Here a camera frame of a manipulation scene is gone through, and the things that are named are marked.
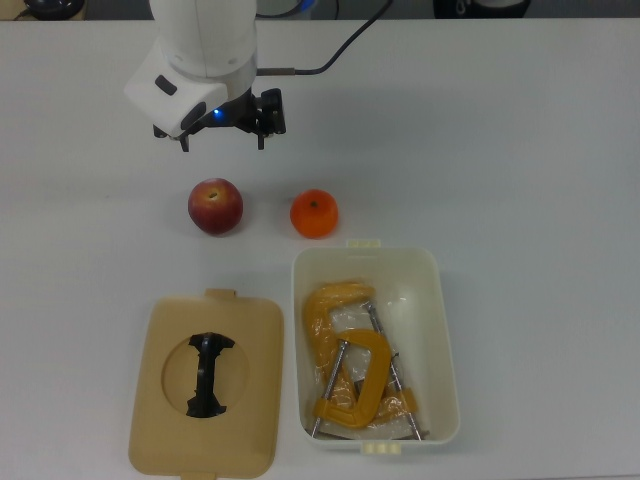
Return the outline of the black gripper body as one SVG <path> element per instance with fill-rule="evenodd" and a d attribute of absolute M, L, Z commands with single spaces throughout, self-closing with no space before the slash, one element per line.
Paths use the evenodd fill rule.
<path fill-rule="evenodd" d="M 257 107 L 252 90 L 213 108 L 192 125 L 192 132 L 205 128 L 237 128 L 246 133 L 257 132 Z"/>

